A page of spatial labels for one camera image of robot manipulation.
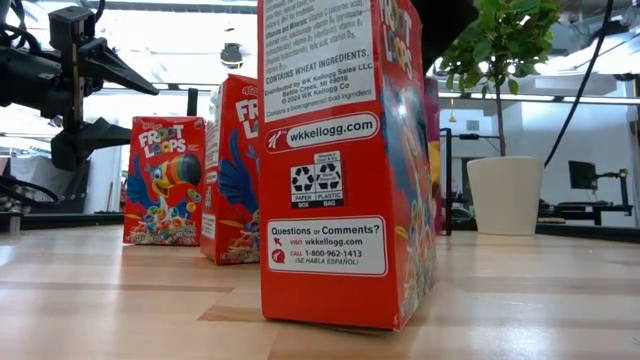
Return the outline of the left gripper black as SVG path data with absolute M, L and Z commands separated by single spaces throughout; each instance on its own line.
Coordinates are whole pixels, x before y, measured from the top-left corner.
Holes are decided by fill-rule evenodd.
M 51 160 L 75 171 L 98 149 L 129 145 L 131 130 L 99 117 L 84 122 L 83 101 L 95 80 L 148 95 L 159 90 L 125 63 L 104 38 L 95 38 L 95 13 L 69 6 L 49 14 L 50 45 L 45 51 L 26 29 L 22 5 L 0 5 L 0 106 L 13 103 L 60 116 L 63 128 L 51 140 Z

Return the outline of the red Froot Loops cereal box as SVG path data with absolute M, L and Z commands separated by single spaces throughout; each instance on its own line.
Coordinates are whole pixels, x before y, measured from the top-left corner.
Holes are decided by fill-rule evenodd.
M 261 309 L 403 329 L 435 282 L 411 0 L 259 0 Z
M 205 145 L 205 121 L 201 117 L 133 119 L 124 208 L 125 244 L 199 244 Z
M 260 261 L 257 80 L 230 75 L 206 123 L 200 250 L 218 265 Z

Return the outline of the black dome ceiling fixture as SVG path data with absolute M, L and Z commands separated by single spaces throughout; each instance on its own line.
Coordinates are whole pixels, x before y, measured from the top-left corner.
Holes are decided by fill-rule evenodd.
M 239 69 L 244 60 L 239 43 L 225 43 L 220 52 L 220 62 L 228 69 Z

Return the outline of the green leafy plant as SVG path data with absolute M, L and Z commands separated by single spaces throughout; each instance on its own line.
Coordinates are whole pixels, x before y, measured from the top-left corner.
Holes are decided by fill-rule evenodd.
M 479 86 L 496 103 L 499 154 L 507 153 L 502 88 L 519 93 L 520 78 L 536 75 L 548 60 L 552 26 L 560 19 L 558 0 L 475 0 L 479 17 L 444 52 L 439 69 L 446 87 L 464 94 Z

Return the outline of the white plant pot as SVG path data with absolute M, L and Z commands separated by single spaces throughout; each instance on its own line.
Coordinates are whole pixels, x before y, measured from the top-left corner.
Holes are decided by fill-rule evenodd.
M 544 163 L 530 156 L 467 163 L 477 229 L 483 235 L 533 236 Z

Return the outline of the black monitor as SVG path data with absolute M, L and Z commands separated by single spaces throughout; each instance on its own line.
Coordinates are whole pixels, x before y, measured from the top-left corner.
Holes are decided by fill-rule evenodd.
M 594 163 L 573 161 L 568 162 L 569 180 L 572 189 L 597 190 L 598 176 Z

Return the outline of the black desk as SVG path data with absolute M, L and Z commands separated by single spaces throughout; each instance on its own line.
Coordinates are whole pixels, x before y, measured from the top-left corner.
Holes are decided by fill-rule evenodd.
M 613 204 L 607 201 L 596 202 L 563 202 L 556 205 L 543 200 L 539 202 L 538 222 L 565 224 L 567 220 L 589 221 L 596 226 L 602 225 L 605 212 L 619 212 L 625 216 L 633 213 L 632 205 Z

